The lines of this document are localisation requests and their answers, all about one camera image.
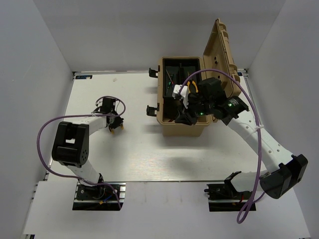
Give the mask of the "tan plastic toolbox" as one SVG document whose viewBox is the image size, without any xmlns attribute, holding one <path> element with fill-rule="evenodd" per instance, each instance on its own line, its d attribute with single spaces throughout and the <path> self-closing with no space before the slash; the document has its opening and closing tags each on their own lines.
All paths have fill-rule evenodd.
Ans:
<svg viewBox="0 0 319 239">
<path fill-rule="evenodd" d="M 193 77 L 193 80 L 198 84 L 200 81 L 207 78 L 214 77 L 221 82 L 222 89 L 225 91 L 227 97 L 238 96 L 241 93 L 239 87 L 234 84 L 228 77 L 221 75 L 220 71 L 225 72 L 228 76 L 234 78 L 237 82 L 240 81 L 240 77 L 237 74 L 237 66 L 234 63 L 230 46 L 229 36 L 227 33 L 226 25 L 216 19 L 212 28 L 209 40 L 202 57 L 196 56 L 172 56 L 162 57 L 159 60 L 157 70 L 158 73 L 158 96 L 157 106 L 159 111 L 157 112 L 157 121 L 162 127 L 163 136 L 194 136 L 198 137 L 202 134 L 204 129 L 212 122 L 217 122 L 215 116 L 202 116 L 199 117 L 195 125 L 189 126 L 184 124 L 176 124 L 168 122 L 169 119 L 176 118 L 177 108 L 180 105 L 180 101 L 177 99 L 164 99 L 163 98 L 163 58 L 199 58 L 200 70 L 205 69 L 205 72 L 197 74 Z"/>
</svg>

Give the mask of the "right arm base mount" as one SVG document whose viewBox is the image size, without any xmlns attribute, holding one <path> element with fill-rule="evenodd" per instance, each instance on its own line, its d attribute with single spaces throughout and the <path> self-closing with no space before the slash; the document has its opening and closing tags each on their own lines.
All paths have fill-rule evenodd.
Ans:
<svg viewBox="0 0 319 239">
<path fill-rule="evenodd" d="M 204 189 L 210 212 L 239 212 L 252 195 L 251 191 L 237 192 L 224 182 L 207 184 Z"/>
</svg>

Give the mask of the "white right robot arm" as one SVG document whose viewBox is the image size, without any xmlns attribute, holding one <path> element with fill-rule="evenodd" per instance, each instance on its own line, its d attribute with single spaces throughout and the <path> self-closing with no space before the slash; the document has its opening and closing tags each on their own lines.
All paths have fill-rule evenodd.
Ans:
<svg viewBox="0 0 319 239">
<path fill-rule="evenodd" d="M 181 102 L 176 123 L 195 124 L 204 115 L 212 115 L 235 131 L 261 158 L 267 172 L 259 175 L 261 189 L 278 199 L 298 184 L 308 160 L 302 154 L 293 155 L 282 147 L 262 126 L 249 107 L 238 96 L 227 97 L 216 78 L 185 85 L 175 85 L 172 96 Z"/>
</svg>

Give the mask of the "large yellow handled pliers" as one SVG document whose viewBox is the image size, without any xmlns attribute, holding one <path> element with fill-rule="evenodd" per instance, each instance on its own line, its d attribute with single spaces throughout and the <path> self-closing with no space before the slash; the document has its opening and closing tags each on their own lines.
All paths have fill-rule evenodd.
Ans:
<svg viewBox="0 0 319 239">
<path fill-rule="evenodd" d="M 198 93 L 198 87 L 196 82 L 193 79 L 190 79 L 187 82 L 187 89 L 189 93 L 197 94 Z"/>
</svg>

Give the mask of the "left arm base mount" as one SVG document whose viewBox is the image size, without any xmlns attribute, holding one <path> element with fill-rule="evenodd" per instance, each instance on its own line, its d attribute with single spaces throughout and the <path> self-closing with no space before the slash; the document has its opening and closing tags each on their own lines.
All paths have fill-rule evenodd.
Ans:
<svg viewBox="0 0 319 239">
<path fill-rule="evenodd" d="M 110 183 L 109 186 L 85 186 L 77 183 L 73 211 L 119 211 L 125 200 L 126 183 Z"/>
</svg>

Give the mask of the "black toolbox tray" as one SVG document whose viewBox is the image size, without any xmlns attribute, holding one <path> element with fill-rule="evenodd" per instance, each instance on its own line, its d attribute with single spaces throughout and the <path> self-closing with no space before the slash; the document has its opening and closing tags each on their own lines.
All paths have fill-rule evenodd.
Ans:
<svg viewBox="0 0 319 239">
<path fill-rule="evenodd" d="M 199 58 L 163 58 L 163 98 L 173 99 L 175 85 L 182 85 L 188 76 L 200 70 Z"/>
</svg>

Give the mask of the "green black precision screwdriver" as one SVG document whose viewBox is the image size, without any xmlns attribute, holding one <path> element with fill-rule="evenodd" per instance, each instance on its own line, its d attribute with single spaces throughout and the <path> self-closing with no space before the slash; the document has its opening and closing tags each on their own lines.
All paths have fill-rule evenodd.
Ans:
<svg viewBox="0 0 319 239">
<path fill-rule="evenodd" d="M 167 75 L 168 75 L 168 85 L 169 86 L 172 86 L 172 84 L 174 84 L 174 82 L 173 82 L 173 74 L 172 73 L 170 73 L 168 70 L 166 70 L 166 73 L 167 73 Z"/>
</svg>

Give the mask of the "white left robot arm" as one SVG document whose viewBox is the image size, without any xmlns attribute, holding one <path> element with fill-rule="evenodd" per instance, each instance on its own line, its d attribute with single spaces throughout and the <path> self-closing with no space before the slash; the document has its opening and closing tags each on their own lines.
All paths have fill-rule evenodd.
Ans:
<svg viewBox="0 0 319 239">
<path fill-rule="evenodd" d="M 116 104 L 122 100 L 104 96 L 99 98 L 93 112 L 76 122 L 62 121 L 59 123 L 55 136 L 52 159 L 70 169 L 77 179 L 88 187 L 88 193 L 95 199 L 105 194 L 103 177 L 89 162 L 89 137 L 95 132 L 107 128 L 111 133 L 123 128 L 124 119 L 117 113 Z"/>
</svg>

